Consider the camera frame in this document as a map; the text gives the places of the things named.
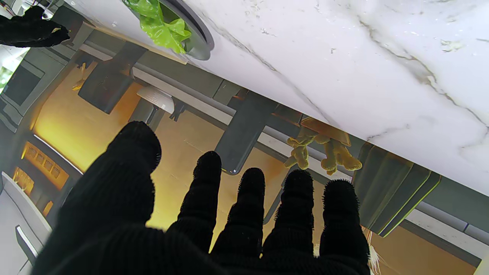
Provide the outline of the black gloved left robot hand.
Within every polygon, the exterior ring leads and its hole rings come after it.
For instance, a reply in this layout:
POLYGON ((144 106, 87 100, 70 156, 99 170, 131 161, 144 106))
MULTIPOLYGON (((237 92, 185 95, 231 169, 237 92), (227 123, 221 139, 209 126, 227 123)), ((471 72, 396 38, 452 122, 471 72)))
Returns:
POLYGON ((220 156, 197 161, 177 220, 146 226, 154 209, 151 174, 161 146, 144 122, 126 124, 77 181, 38 254, 32 275, 369 275, 369 244, 347 180, 324 188, 324 230, 313 255, 313 178, 286 178, 271 233, 264 238, 265 178, 246 170, 224 230, 211 246, 222 173, 220 156))

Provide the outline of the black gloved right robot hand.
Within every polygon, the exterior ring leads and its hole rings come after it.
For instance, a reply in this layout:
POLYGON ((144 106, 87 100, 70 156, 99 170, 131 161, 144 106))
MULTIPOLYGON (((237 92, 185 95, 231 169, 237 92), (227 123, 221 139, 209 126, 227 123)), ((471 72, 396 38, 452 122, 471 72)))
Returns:
POLYGON ((30 7, 23 16, 0 16, 0 43, 17 48, 52 47, 69 40, 65 26, 43 19, 41 6, 30 7))

